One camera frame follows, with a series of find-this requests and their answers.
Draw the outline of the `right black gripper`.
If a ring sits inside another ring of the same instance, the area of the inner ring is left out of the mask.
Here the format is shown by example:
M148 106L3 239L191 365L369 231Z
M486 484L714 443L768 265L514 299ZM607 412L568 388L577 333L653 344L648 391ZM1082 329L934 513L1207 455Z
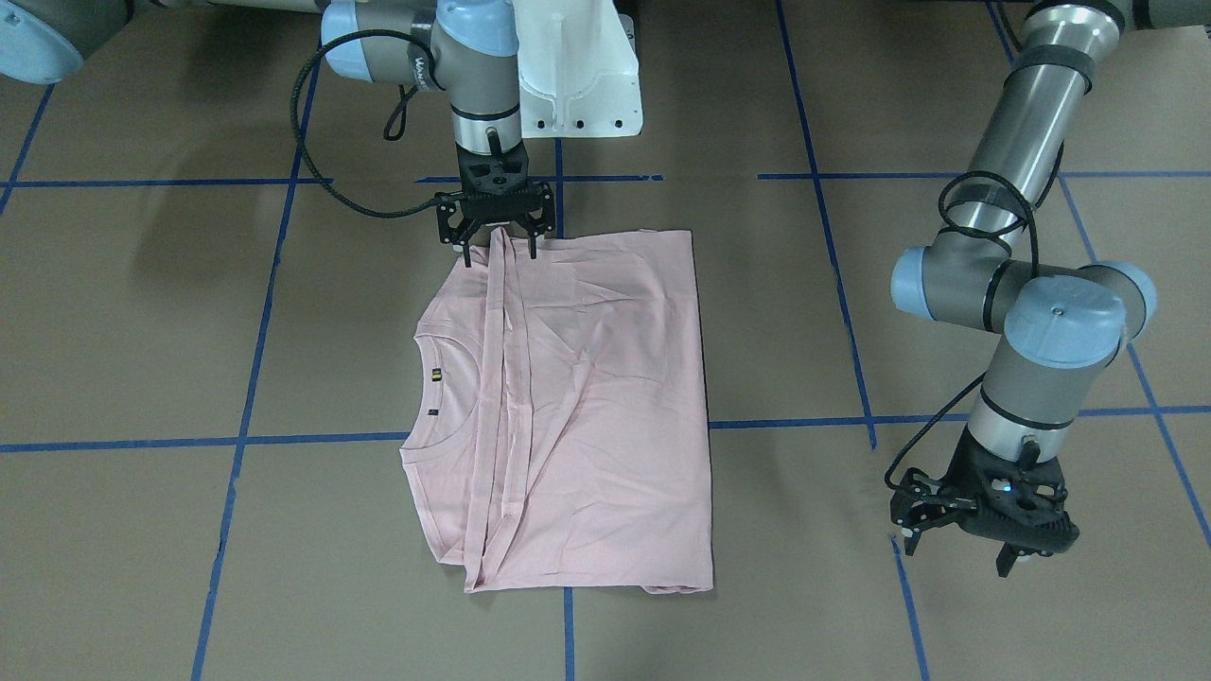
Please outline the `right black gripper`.
M532 181L529 154L523 143L504 151L477 154L458 147L460 190L438 193L437 224L441 242L463 245L464 267L474 263L474 238L484 225L518 224L527 234L527 252L536 259L539 238L556 229L553 190Z

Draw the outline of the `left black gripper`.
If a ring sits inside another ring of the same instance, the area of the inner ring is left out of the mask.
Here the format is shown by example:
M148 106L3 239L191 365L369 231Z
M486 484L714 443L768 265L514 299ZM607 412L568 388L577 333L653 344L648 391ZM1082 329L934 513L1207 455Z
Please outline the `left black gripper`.
M1033 436L1018 441L1015 460L1005 460L964 429L939 492L960 530L1005 544L995 556L1001 578L1021 553L1066 553L1080 534L1064 511L1062 468L1056 458L1041 460Z

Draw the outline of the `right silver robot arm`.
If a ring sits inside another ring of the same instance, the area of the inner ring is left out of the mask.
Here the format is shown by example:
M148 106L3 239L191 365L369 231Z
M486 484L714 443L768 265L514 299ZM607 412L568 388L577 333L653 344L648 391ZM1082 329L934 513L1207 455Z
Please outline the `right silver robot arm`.
M5 1L2 74L61 82L147 8L147 1ZM318 47L291 86L289 127L302 164L329 198L377 219L434 210L440 240L460 250L470 248L481 229L515 224L536 254L539 241L553 229L553 191L529 173L510 1L272 1L270 8L321 18ZM342 78L397 90L396 108L381 130L386 141L404 133L417 95L442 92L450 107L459 189L411 208L378 211L326 181L300 121L302 90L322 63Z

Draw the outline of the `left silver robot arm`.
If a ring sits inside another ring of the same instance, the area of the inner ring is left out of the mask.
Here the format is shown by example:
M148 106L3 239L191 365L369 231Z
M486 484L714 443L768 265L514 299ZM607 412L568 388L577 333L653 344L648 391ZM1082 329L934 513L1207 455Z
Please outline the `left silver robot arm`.
M901 454L884 474L905 555L953 525L998 542L995 572L1008 577L1077 543L1057 457L1096 379L1154 319L1158 294L1121 261L1044 267L1037 213L1078 107L1123 36L1207 22L1206 1L1037 1L1027 12L972 162L939 193L941 229L903 251L890 280L903 313L998 337L991 366L960 389L972 412L945 474L897 476Z

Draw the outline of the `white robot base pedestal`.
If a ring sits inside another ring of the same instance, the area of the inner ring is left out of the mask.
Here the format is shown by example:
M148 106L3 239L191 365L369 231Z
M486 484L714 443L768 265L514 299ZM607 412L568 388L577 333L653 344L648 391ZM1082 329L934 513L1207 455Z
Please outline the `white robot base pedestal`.
M639 2L516 1L526 141L639 135Z

